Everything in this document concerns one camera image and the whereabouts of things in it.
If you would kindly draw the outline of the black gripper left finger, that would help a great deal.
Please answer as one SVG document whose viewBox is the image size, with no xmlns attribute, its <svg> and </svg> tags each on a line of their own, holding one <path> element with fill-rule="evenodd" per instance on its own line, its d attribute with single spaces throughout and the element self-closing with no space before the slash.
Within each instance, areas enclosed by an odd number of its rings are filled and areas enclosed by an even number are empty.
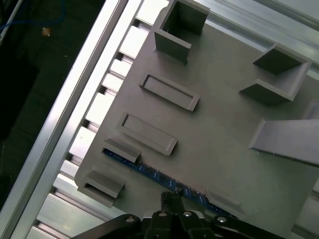
<svg viewBox="0 0 319 239">
<path fill-rule="evenodd" d="M 132 214 L 105 222 L 93 233 L 95 239 L 171 239 L 173 232 L 172 193 L 161 194 L 161 209 L 151 218 L 140 219 Z"/>
</svg>

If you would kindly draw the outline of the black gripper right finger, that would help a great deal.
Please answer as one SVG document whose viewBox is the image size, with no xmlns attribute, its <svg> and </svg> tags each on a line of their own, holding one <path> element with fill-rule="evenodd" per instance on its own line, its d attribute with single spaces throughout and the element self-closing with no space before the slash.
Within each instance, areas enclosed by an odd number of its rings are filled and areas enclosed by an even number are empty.
<svg viewBox="0 0 319 239">
<path fill-rule="evenodd" d="M 210 221 L 184 208 L 180 194 L 175 195 L 175 215 L 180 224 L 178 237 L 185 239 L 273 239 L 274 234 L 226 216 Z"/>
</svg>

